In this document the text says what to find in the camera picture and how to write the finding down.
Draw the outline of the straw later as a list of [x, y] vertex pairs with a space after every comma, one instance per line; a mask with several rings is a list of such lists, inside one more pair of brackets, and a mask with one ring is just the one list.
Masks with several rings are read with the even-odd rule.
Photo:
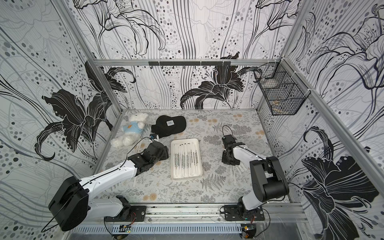
[[195, 165], [196, 165], [196, 175], [198, 176], [200, 174], [199, 170], [199, 158], [198, 158], [198, 153], [196, 149], [196, 145], [194, 144], [194, 157], [195, 157]]

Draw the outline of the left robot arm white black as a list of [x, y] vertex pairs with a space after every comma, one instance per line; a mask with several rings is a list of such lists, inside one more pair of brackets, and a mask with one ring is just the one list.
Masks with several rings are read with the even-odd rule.
[[127, 155], [109, 170], [82, 179], [67, 178], [48, 209], [63, 232], [74, 229], [84, 221], [100, 218], [109, 222], [135, 221], [138, 215], [131, 210], [125, 197], [98, 199], [97, 196], [120, 182], [149, 171], [157, 162], [168, 158], [168, 147], [160, 142], [151, 142], [142, 152]]

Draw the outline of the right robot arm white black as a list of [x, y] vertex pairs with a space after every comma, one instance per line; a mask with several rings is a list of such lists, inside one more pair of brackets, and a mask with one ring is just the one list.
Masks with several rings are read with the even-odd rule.
[[266, 202], [289, 194], [289, 184], [277, 157], [266, 157], [252, 151], [232, 135], [222, 137], [222, 163], [250, 170], [252, 191], [240, 198], [241, 209], [255, 210]]

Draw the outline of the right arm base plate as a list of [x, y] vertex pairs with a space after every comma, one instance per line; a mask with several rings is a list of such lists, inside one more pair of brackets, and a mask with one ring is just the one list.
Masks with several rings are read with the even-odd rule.
[[254, 222], [265, 220], [265, 215], [262, 207], [258, 207], [254, 210], [246, 210], [240, 205], [224, 205], [220, 208], [220, 214], [224, 215], [225, 220], [228, 222]]

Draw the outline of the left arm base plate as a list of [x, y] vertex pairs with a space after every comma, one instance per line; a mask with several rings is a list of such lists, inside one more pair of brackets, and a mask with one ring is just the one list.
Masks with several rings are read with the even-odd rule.
[[144, 205], [123, 207], [122, 211], [116, 217], [105, 217], [105, 222], [143, 222], [146, 211], [147, 207]]

